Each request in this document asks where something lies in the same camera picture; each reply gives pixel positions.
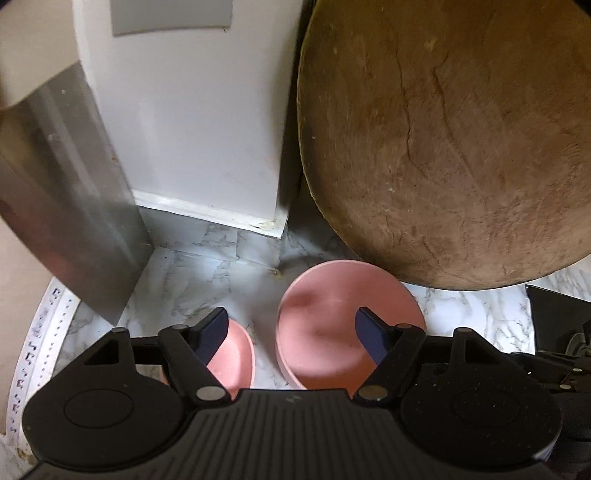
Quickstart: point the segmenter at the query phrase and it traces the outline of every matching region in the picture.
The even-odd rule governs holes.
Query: stainless steel panel
[[[80,64],[0,113],[0,215],[69,289],[118,321],[154,248]]]

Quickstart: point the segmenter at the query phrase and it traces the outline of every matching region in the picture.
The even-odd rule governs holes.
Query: white marble tile
[[[21,459],[0,434],[0,480],[18,480],[33,466]]]
[[[208,239],[216,244],[223,242],[224,236],[206,228],[203,245]],[[157,248],[119,324],[126,326],[132,336],[151,336],[175,323],[193,325],[214,307],[226,307],[255,344],[255,386],[286,388],[275,357],[275,323],[281,296],[299,274],[338,258],[356,255],[335,235],[304,193],[292,210],[279,269]],[[530,283],[591,301],[591,273],[577,265]],[[502,351],[534,351],[534,329],[524,285],[482,291],[407,287],[425,315],[430,334],[449,336],[454,328],[469,326]],[[77,313],[62,350],[60,367],[110,328],[92,312]]]
[[[157,247],[220,260],[237,260],[239,230],[175,213],[140,207],[140,214]]]
[[[242,262],[254,262],[267,267],[278,267],[284,239],[240,230],[236,256]]]

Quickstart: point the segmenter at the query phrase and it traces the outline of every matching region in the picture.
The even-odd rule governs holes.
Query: wall
[[[226,31],[116,38],[109,0],[73,3],[80,58],[138,203],[276,230],[266,223],[303,0],[234,0]]]
[[[22,343],[51,274],[0,218],[0,432]]]
[[[0,10],[0,106],[78,61],[71,0],[11,0]]]

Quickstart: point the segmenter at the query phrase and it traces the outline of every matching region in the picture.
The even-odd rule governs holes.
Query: pink bowl
[[[251,388],[255,379],[255,349],[246,330],[236,321],[228,322],[228,336],[207,368],[236,398],[241,388]]]
[[[355,260],[317,265],[296,278],[279,305],[275,347],[292,387],[355,393],[375,368],[355,333],[360,307],[389,325],[426,328],[414,297],[385,270]]]

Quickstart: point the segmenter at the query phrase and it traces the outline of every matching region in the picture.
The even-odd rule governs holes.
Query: wooden board
[[[298,78],[321,212],[399,279],[473,290],[591,252],[591,19],[569,0],[319,0]]]

